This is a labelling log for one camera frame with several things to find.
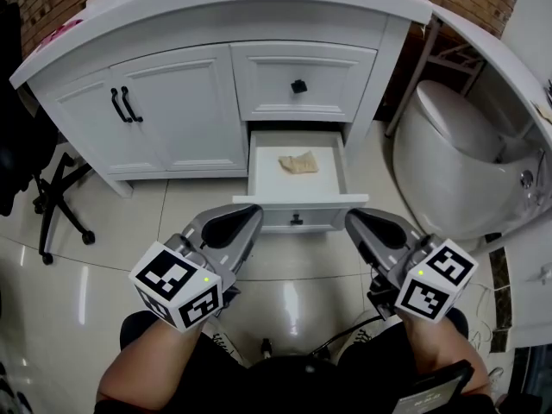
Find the toilet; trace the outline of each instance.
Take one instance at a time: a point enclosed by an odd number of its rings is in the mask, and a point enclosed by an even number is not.
[[[393,169],[425,232],[466,240],[514,229],[544,206],[536,186],[541,155],[534,143],[501,135],[460,94],[426,80],[396,131]]]

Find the person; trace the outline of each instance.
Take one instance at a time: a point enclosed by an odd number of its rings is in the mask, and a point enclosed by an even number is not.
[[[434,412],[495,412],[486,368],[467,340],[464,315],[452,309],[439,323],[399,315],[402,322],[393,317],[356,330],[336,365],[289,355],[245,368],[214,318],[182,334],[141,311],[122,325],[122,351],[101,378],[95,413],[183,413],[232,404],[242,410],[304,404],[309,411],[336,406],[384,414],[426,412],[401,411],[404,389],[459,361],[471,364],[471,379],[461,395]],[[363,313],[357,323],[369,316]]]

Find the toilet lid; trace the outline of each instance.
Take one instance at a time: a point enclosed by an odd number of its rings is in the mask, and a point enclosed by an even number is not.
[[[416,94],[431,124],[455,148],[477,160],[496,160],[504,146],[502,139],[466,98],[429,80],[418,84]]]

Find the black cabinet handle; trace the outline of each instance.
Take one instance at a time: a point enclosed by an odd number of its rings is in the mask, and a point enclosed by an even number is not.
[[[125,118],[121,108],[119,107],[119,103],[117,102],[117,89],[115,87],[111,88],[111,102],[113,103],[113,107],[117,111],[117,114],[121,117],[122,122],[132,122],[130,118]]]
[[[124,104],[124,107],[126,107],[127,110],[129,111],[130,117],[133,119],[133,121],[142,122],[143,120],[141,116],[136,116],[134,111],[130,107],[130,103],[127,99],[127,95],[129,94],[129,88],[127,86],[123,86],[121,88],[121,92],[122,92],[122,103]]]
[[[292,83],[293,93],[303,93],[307,92],[307,84],[302,79],[296,79]]]
[[[294,213],[293,219],[290,221],[291,225],[303,225],[303,219],[299,219],[299,214]]]

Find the drawer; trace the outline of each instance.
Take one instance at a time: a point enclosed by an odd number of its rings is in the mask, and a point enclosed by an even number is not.
[[[232,43],[243,121],[352,122],[376,51],[302,41]]]
[[[352,207],[366,194],[349,194],[343,143],[339,132],[253,131],[249,144],[248,194],[235,204],[258,204],[265,211],[265,233],[309,233],[343,229]],[[294,175],[279,164],[280,156],[311,151],[317,173]]]

